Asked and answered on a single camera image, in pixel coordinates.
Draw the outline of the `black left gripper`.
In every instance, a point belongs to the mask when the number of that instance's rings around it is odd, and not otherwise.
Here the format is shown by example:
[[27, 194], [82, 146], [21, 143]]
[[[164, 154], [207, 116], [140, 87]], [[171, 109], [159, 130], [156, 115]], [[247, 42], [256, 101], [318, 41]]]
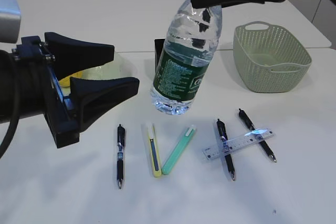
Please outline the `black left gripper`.
[[69, 115], [58, 84], [76, 72], [114, 60], [114, 46], [71, 39], [55, 32], [21, 38], [12, 50], [20, 84], [20, 118], [42, 114], [57, 148], [79, 142], [85, 131], [109, 110], [137, 95], [140, 80], [70, 78], [70, 99], [76, 120]]

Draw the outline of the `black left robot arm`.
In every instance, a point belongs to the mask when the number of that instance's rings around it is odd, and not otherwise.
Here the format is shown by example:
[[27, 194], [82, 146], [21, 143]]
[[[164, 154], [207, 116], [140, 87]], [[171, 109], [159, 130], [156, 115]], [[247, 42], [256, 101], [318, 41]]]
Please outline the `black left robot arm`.
[[114, 60], [112, 45], [71, 39], [46, 32], [44, 40], [23, 37], [14, 52], [1, 52], [1, 121], [9, 123], [11, 142], [18, 121], [42, 114], [55, 144], [62, 148], [79, 141], [99, 117], [135, 96], [139, 80], [75, 78], [76, 72]]

